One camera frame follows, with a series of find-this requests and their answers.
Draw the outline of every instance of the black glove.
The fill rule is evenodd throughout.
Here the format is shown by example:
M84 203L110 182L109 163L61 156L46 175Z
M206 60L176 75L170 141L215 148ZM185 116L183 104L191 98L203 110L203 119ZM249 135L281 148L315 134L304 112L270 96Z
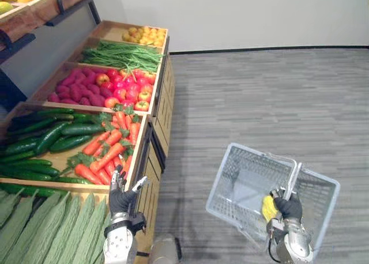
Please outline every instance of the black glove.
M277 209L282 213L283 219L295 218L301 222L302 205L297 194L292 193L289 201L281 197L274 198L274 203Z

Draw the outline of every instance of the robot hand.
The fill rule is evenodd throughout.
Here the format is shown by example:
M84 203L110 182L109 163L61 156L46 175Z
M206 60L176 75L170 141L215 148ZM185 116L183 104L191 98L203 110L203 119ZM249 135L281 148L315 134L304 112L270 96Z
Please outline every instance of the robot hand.
M122 166L115 168L111 179L109 192L109 207L111 225L104 231L105 264L132 264L137 253L135 234L146 227L146 219L140 212L130 215L130 204L135 195L148 182L147 176L140 179L136 185L125 192L126 180L121 176Z

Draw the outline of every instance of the apple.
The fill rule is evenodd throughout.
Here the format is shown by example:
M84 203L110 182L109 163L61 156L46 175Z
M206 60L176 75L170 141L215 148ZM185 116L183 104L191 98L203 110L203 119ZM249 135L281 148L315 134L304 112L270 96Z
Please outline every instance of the apple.
M96 75L95 81L96 81L96 84L98 86L100 86L104 82L110 82L110 79L109 79L108 75L99 73L99 74Z
M147 101L139 101L134 105L134 110L139 111L148 111L149 110L149 103Z
M118 72L118 70L116 70L116 69L108 69L108 70L106 71L106 75L108 75L109 79L112 79L112 78L114 78L115 76L119 75L119 72Z
M113 96L116 97L119 101L123 101L126 99L127 90L124 88L118 88L114 90Z
M112 82L109 82L109 81L103 82L100 87L105 87L105 88L109 89L110 91L114 90L114 84Z
M123 82L123 77L121 75L115 75L112 78L110 78L110 81L115 82Z
M147 91L139 93L138 94L138 100L139 101L147 101L148 103L150 103L151 93L149 93Z
M105 107L108 108L113 108L116 104L119 104L119 100L115 97L106 98L104 102Z
M127 90L137 91L137 93L138 93L138 92L140 92L140 89L141 89L141 87L138 84L130 84L128 86Z
M123 105L123 109L130 106L134 106L134 102L132 102L131 100L123 100L121 101L121 104Z
M135 90L128 90L127 93L126 93L126 99L127 100L131 100L133 101L134 103L137 102L137 99L138 98L138 92L135 91Z
M141 86L140 92L149 92L152 94L154 87L151 84L145 84Z
M148 83L149 83L149 81L148 81L148 79L147 79L147 78L139 78L139 79L137 80L137 84L138 84L139 86L143 86L143 85L148 84Z
M150 84L155 84L156 73L145 72L144 77L149 81Z

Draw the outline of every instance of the carrot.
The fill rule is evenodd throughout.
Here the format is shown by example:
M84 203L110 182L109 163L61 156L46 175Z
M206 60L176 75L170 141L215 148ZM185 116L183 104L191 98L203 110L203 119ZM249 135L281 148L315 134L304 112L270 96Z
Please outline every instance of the carrot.
M127 126L127 129L130 128L131 123L132 123L132 117L130 115L127 115L126 116L126 126Z
M129 156L123 166L123 172L126 172L125 179L127 178L129 167L131 166L132 156Z
M83 164L78 164L75 167L74 171L78 176L82 176L83 178L88 179L90 182L94 184L99 185L103 184L101 180L97 176L95 176L88 167L86 167Z
M90 165L90 169L94 172L102 169L105 165L108 164L110 160L113 160L114 157L118 156L118 154L125 151L125 147L122 146L121 143L115 143L107 152L107 154L100 159L99 161L94 161Z
M88 156L93 155L95 151L101 146L100 141L106 140L109 136L109 132L103 133L96 137L90 144L88 144L84 149L83 153L87 154Z
M114 169L115 169L114 161L110 160L108 162L108 164L105 165L105 171L107 171L108 175L110 175L110 177L112 177L113 174L114 174Z
M126 122L125 122L125 114L123 111L117 111L115 113L115 117L116 119L118 120L118 125L124 129L124 130L127 130L127 126L126 126Z
M129 127L130 135L129 140L133 145L136 145L138 132L140 131L140 123L132 123Z
M112 130L110 132L110 136L108 137L108 139L106 139L105 142L108 145L113 146L121 138L122 138L122 133L119 130L115 129L115 130ZM103 145L100 145L100 147L97 149L97 151L95 151L95 153L93 154L93 156L95 156L95 157L99 156L102 151L103 151Z
M113 159L114 162L114 167L116 168L118 165L122 165L121 159L119 158L119 156L114 157Z
M110 177L106 173L104 169L100 169L96 172L96 175L99 177L99 179L103 182L104 185L110 184Z

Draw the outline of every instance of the wooden tray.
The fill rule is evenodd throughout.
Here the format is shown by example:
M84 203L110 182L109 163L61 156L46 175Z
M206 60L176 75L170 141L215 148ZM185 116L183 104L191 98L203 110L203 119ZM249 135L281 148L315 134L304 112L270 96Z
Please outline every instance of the wooden tray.
M90 34L91 37L98 37L103 40L109 40L109 41L116 41L116 42L122 42L122 43L130 43L130 44L138 44L138 43L132 43L132 42L125 42L122 39L122 33L123 30L129 29L131 27L135 28L141 28L143 26L140 25L134 25L134 24L125 24L125 23L118 23L113 21L102 21L99 25L96 26L96 28L93 30L93 32ZM158 27L152 27L148 26L150 28L154 29L163 29ZM167 37L168 37L168 29L165 29L165 39L164 44L162 47L158 47L160 49L160 53L164 54L165 45L167 44Z
M30 111L34 110L47 110L53 108L65 107L65 104L53 104L53 105L43 105L42 103L19 103L5 118L5 121L0 124L0 137L3 137L6 133L6 129L10 125L11 119L15 116L27 114ZM78 113L87 113L87 114L98 114L101 110L91 109L91 107L87 107L84 105L69 105L68 108L74 108ZM107 109L106 112L113 113L112 110ZM142 150L144 147L144 138L146 133L146 128L148 125L148 117L146 115L141 116L141 127L138 133L137 143L134 147L134 152L132 155L131 167L128 171L127 176L127 185L126 188L129 188L135 181L135 177L138 171L138 166L140 165L140 161L144 161L142 157ZM78 152L82 151L82 149L86 146L83 144L77 148L72 150L68 150L67 152L61 153L50 153L47 152L39 159L50 160L52 162L52 166L58 170L63 170L66 168L66 160L70 156L74 156ZM10 179L2 179L2 182L7 182ZM38 182L38 181L27 181L29 185L38 185L38 186L47 186L52 188L60 188L65 186L67 188L95 188L94 184L74 184L74 183L59 183L59 182ZM103 190L108 190L109 186L99 186Z

